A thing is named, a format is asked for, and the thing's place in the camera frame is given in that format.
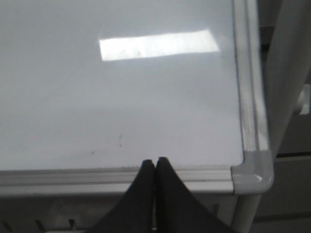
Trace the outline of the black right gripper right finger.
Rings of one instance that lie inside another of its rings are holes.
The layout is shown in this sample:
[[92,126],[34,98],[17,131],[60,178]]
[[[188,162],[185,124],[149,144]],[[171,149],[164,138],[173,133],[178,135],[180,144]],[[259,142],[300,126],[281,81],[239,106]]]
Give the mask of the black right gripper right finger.
[[159,233],[233,233],[187,189],[169,160],[155,169],[155,216]]

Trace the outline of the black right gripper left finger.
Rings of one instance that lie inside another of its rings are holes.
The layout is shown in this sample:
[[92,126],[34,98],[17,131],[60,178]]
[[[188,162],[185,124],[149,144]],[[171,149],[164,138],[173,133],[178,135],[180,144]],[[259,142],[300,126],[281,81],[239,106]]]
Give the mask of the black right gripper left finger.
[[150,233],[152,231],[155,166],[144,160],[117,205],[88,233]]

